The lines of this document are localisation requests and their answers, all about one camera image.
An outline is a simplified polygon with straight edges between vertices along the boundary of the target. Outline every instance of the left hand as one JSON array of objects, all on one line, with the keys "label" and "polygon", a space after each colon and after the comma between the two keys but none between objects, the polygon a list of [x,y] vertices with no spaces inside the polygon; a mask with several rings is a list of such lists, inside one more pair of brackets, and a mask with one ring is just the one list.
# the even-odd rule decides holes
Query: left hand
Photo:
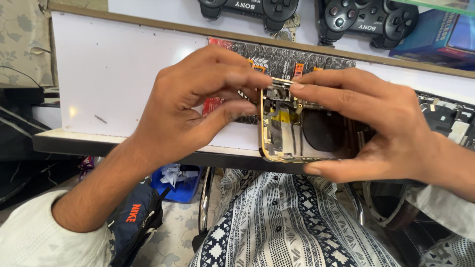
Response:
[{"label": "left hand", "polygon": [[[256,88],[271,82],[239,54],[206,46],[158,73],[139,125],[123,145],[146,176],[206,146],[236,118],[255,114],[256,107],[238,90],[256,101]],[[227,101],[206,118],[192,109],[215,96]]]}]

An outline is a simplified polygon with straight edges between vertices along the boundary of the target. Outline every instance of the hand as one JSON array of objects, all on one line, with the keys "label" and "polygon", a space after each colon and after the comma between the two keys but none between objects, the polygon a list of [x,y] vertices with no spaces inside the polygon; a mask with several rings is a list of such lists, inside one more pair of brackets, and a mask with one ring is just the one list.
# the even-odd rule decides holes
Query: hand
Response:
[{"label": "hand", "polygon": [[356,68],[311,72],[294,81],[297,84],[290,89],[296,97],[367,123],[378,132],[356,158],[313,162],[305,166],[307,173],[335,182],[403,178],[434,182],[440,166],[446,165],[441,152],[457,147],[430,130],[409,87]]},{"label": "hand", "polygon": [[[255,114],[255,105],[237,91],[256,101],[256,88],[271,82],[235,52],[215,45],[199,49],[158,73],[137,129],[125,143],[148,175],[206,146],[227,123]],[[215,96],[227,101],[206,118],[192,109]]]}]

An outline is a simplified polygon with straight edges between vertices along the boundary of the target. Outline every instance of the blue bin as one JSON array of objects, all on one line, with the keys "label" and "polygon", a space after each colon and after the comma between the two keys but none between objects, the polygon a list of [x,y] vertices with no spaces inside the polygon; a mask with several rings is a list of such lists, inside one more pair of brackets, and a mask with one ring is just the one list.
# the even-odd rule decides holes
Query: blue bin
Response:
[{"label": "blue bin", "polygon": [[152,173],[152,182],[150,186],[155,188],[159,194],[162,194],[163,191],[167,187],[170,187],[171,190],[168,192],[167,196],[165,197],[166,200],[176,201],[176,202],[190,202],[196,194],[198,190],[198,185],[200,183],[200,177],[203,173],[203,166],[198,166],[199,172],[198,176],[193,177],[189,182],[184,183],[182,181],[177,182],[175,184],[175,189],[169,183],[162,183],[160,179],[163,177],[162,171],[163,166],[160,167],[158,170]]}]

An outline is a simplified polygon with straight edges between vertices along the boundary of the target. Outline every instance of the right hand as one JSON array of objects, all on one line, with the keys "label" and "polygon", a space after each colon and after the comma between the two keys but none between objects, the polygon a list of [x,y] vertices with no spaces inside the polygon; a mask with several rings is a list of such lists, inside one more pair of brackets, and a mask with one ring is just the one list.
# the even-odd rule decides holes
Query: right hand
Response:
[{"label": "right hand", "polygon": [[290,90],[296,97],[364,122],[378,132],[356,158],[307,164],[309,174],[334,182],[404,178],[434,182],[439,176],[436,172],[445,165],[441,152],[457,146],[430,130],[414,90],[407,86],[357,68],[315,71],[294,82]]}]

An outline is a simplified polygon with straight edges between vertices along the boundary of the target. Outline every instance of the white board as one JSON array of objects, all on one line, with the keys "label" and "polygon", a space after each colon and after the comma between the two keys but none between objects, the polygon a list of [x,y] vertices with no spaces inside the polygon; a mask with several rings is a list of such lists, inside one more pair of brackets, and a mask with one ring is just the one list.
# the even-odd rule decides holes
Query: white board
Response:
[{"label": "white board", "polygon": [[[53,28],[62,127],[84,134],[131,135],[158,71],[207,43],[202,35],[60,12],[53,12]],[[475,104],[473,79],[365,62],[357,67],[384,80]],[[230,124],[210,145],[258,150],[257,127]]]}]

